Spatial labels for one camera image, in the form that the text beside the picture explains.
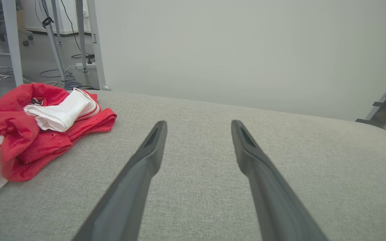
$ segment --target gray fabric surface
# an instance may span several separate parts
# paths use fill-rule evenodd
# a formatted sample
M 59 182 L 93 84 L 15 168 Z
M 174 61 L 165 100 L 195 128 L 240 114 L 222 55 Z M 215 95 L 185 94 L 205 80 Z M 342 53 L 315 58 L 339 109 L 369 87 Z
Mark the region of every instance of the gray fabric surface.
M 113 130 L 80 140 L 33 180 L 0 189 L 1 240 L 73 237 L 162 119 L 167 143 L 139 239 L 261 238 L 231 139 L 230 122 L 240 119 L 329 239 L 386 240 L 386 131 L 315 116 L 92 92 L 118 114 Z

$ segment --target baseboard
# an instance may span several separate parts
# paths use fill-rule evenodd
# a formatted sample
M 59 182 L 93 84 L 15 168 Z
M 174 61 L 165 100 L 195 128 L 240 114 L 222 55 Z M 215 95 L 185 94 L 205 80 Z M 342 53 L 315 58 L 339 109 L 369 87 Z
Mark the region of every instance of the baseboard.
M 47 35 L 47 32 L 44 29 L 41 29 L 41 28 L 25 27 L 25 30 L 31 31 L 34 34 Z M 92 36 L 92 34 L 89 31 L 87 31 L 87 30 L 84 31 L 84 34 L 88 35 L 88 36 Z M 71 37 L 71 36 L 74 36 L 74 35 L 78 35 L 78 32 L 72 32 L 72 31 L 61 31 L 60 32 L 60 36 L 63 37 L 63 38 L 64 37 Z

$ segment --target white wall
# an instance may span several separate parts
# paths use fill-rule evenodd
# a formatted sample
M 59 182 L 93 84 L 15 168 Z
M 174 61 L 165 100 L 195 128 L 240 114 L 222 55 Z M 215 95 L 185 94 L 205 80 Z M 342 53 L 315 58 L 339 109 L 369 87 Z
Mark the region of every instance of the white wall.
M 37 20 L 37 16 L 35 15 L 35 1 L 36 0 L 23 0 L 25 28 L 27 30 L 45 32 L 46 29 L 43 28 L 41 23 Z M 51 1 L 47 0 L 46 2 L 49 8 L 49 15 L 51 18 L 54 18 Z M 66 16 L 65 10 L 63 9 L 62 2 L 60 0 L 56 0 L 56 3 L 57 3 L 56 8 L 57 8 L 58 19 L 59 19 L 60 33 L 70 34 L 72 33 L 71 23 L 69 22 Z M 63 3 L 65 4 L 66 12 L 68 13 L 69 18 L 72 21 L 74 32 L 78 32 L 75 0 L 63 0 Z M 83 9 L 87 10 L 87 0 L 83 0 Z M 45 19 L 45 17 L 43 17 L 41 14 L 40 6 L 38 5 L 38 3 L 37 3 L 37 15 L 41 21 Z M 84 31 L 90 32 L 89 19 L 88 18 L 83 18 L 83 19 L 84 19 Z M 53 23 L 52 26 L 53 26 L 53 31 L 56 33 L 55 24 Z
M 352 121 L 386 90 L 386 0 L 100 0 L 96 13 L 112 90 Z

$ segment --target metal table leg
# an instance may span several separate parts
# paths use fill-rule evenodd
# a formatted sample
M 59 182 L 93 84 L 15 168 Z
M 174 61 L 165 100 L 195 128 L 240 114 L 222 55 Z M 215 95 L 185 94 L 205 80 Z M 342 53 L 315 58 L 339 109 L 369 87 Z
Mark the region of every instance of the metal table leg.
M 2 0 L 2 4 L 14 79 L 16 81 L 16 86 L 19 86 L 23 84 L 23 73 L 20 60 L 19 36 L 17 32 L 16 1 Z
M 86 44 L 84 42 L 84 20 L 83 20 L 83 0 L 75 0 L 77 9 L 78 36 L 80 37 L 81 60 L 83 62 L 83 72 L 86 69 Z
M 53 20 L 55 21 L 56 34 L 58 35 L 59 45 L 62 44 L 60 41 L 60 31 L 59 31 L 59 20 L 58 20 L 58 10 L 56 9 L 56 0 L 52 0 L 52 9 L 53 9 Z
M 43 15 L 47 16 L 47 12 L 49 12 L 49 11 L 47 10 L 47 2 L 46 2 L 46 0 L 42 0 L 42 1 L 38 0 L 38 4 L 40 5 L 40 10 L 43 13 Z M 54 38 L 54 33 L 53 33 L 52 25 L 49 24 L 49 25 L 47 25 L 45 27 L 46 27 L 46 30 L 47 30 L 47 35 L 49 37 L 50 46 L 52 47 L 52 52 L 53 52 L 53 55 L 55 57 L 56 64 L 58 65 L 60 76 L 61 76 L 62 80 L 66 80 L 66 76 L 65 76 L 65 73 L 63 72 L 62 64 L 61 64 L 61 61 L 60 61 L 59 51 L 56 48 L 56 40 Z
M 87 0 L 87 8 L 89 10 L 90 30 L 92 31 L 93 52 L 95 53 L 96 71 L 98 72 L 99 88 L 101 90 L 111 90 L 106 86 L 104 66 L 102 63 L 101 46 L 98 33 L 98 20 L 96 17 L 95 0 Z

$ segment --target red cloth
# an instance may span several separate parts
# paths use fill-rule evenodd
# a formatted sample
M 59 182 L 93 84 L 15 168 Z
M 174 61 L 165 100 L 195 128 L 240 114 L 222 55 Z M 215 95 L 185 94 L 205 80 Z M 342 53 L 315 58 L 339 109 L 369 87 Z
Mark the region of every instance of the red cloth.
M 9 181 L 31 180 L 43 167 L 67 152 L 79 139 L 90 133 L 108 132 L 117 115 L 106 108 L 89 119 L 75 122 L 68 131 L 41 130 L 35 117 L 23 107 L 32 98 L 42 106 L 58 105 L 68 92 L 47 84 L 23 84 L 0 98 L 0 135 L 5 139 L 0 149 L 1 174 Z M 97 101 L 98 95 L 90 94 Z

